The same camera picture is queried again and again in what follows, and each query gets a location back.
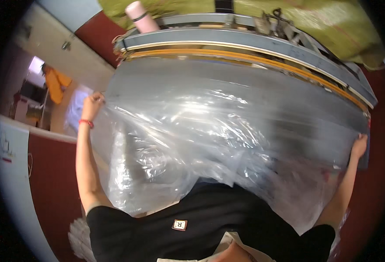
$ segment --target red string bracelet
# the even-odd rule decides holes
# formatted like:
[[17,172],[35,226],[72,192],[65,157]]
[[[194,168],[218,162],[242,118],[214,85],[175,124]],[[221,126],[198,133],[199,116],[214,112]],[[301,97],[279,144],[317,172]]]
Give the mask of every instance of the red string bracelet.
[[92,121],[89,121],[86,119],[81,119],[81,120],[79,120],[79,124],[80,123],[87,123],[91,127],[91,129],[94,128],[94,123]]

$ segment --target pink water bottle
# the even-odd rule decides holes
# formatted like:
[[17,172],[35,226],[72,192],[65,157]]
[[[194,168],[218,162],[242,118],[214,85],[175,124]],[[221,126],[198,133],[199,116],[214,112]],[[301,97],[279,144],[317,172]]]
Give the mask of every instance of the pink water bottle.
[[125,8],[125,13],[133,21],[140,33],[147,33],[159,30],[158,24],[146,12],[140,1],[133,2]]

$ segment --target door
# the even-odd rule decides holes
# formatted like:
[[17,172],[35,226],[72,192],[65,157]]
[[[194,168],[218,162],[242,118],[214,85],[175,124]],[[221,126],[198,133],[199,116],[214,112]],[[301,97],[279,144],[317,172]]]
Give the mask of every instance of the door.
[[34,3],[13,36],[22,49],[96,91],[105,91],[115,69]]

